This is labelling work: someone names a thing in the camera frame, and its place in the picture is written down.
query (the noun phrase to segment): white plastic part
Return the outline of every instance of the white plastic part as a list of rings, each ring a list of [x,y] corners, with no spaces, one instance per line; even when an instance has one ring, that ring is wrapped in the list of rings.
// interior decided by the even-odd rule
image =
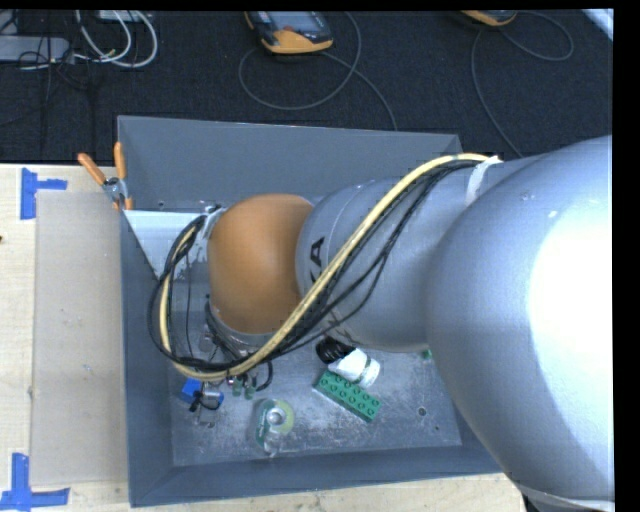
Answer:
[[[378,378],[380,363],[356,348],[342,359],[331,363],[329,370],[366,389]]]

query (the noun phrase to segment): white cable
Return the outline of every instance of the white cable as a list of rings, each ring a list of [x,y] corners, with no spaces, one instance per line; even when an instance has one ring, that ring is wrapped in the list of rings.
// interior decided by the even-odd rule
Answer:
[[[137,68],[141,68],[143,66],[146,66],[146,65],[150,64],[156,58],[156,55],[158,54],[158,36],[156,34],[155,29],[153,28],[153,25],[149,21],[149,18],[145,14],[143,14],[141,11],[131,11],[131,17],[133,17],[133,14],[136,14],[140,18],[140,20],[142,20],[142,22],[145,24],[145,26],[149,29],[149,34],[151,35],[151,40],[152,40],[152,49],[151,49],[151,54],[145,60],[143,60],[141,62],[131,62],[131,63],[121,62],[122,59],[131,50],[132,39],[131,39],[131,32],[130,32],[129,28],[127,27],[127,24],[124,22],[124,20],[122,19],[122,17],[118,13],[118,11],[113,10],[113,14],[117,18],[118,23],[120,23],[120,25],[122,25],[122,28],[125,31],[125,34],[127,36],[127,46],[119,55],[115,55],[115,56],[111,56],[111,57],[109,56],[109,54],[104,53],[102,50],[100,50],[100,48],[98,48],[98,46],[94,43],[93,39],[91,39],[91,36],[89,35],[89,32],[87,32],[87,30],[82,25],[82,19],[81,19],[81,16],[80,16],[80,10],[79,9],[76,9],[75,14],[76,14],[76,19],[78,20],[78,23],[80,24],[80,31],[82,32],[82,35],[85,37],[85,39],[87,40],[87,43],[89,43],[91,48],[100,56],[99,59],[94,59],[94,58],[88,57],[86,55],[75,54],[76,58],[89,60],[91,62],[114,64],[116,66],[120,66],[120,67],[123,67],[123,68],[129,68],[129,69],[137,69]]]
[[[80,9],[76,9],[76,20],[78,20],[78,23],[80,24],[80,32],[82,32],[82,35],[86,39],[87,43],[89,43],[89,46],[91,46],[91,48],[93,48],[93,51],[95,51],[98,55],[100,55],[99,59],[92,59],[91,57],[87,57],[86,55],[78,55],[78,54],[76,54],[75,56],[77,58],[85,59],[85,60],[91,60],[92,62],[101,62],[101,63],[117,62],[119,59],[122,59],[123,57],[125,57],[127,55],[127,53],[129,53],[129,50],[131,49],[131,32],[129,32],[129,28],[127,27],[127,24],[124,22],[122,17],[118,14],[118,11],[114,10],[113,14],[117,18],[118,23],[120,23],[120,25],[122,25],[122,28],[123,28],[125,34],[127,35],[127,47],[119,55],[115,55],[115,56],[109,57],[108,54],[104,53],[93,42],[93,39],[91,39],[91,36],[89,35],[89,32],[87,31],[86,28],[84,28],[84,25],[82,24],[82,18],[80,16]]]
[[[142,20],[142,23],[144,23],[149,29],[149,34],[151,34],[151,39],[153,41],[153,48],[151,49],[151,54],[149,55],[149,57],[147,57],[145,60],[141,62],[134,62],[132,64],[127,64],[126,62],[116,61],[116,62],[113,62],[112,64],[115,64],[116,66],[122,66],[123,68],[137,69],[137,68],[146,66],[147,64],[150,64],[156,58],[156,55],[158,54],[158,36],[156,34],[155,29],[153,28],[153,25],[151,24],[151,22],[149,21],[149,18],[147,18],[146,15],[144,15],[141,11],[131,11],[131,12],[137,14]]]

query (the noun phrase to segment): lego brick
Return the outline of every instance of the lego brick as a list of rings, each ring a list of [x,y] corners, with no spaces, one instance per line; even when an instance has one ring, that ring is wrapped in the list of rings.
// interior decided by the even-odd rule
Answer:
[[[367,422],[373,421],[381,405],[380,400],[357,384],[328,370],[320,376],[314,388]]]

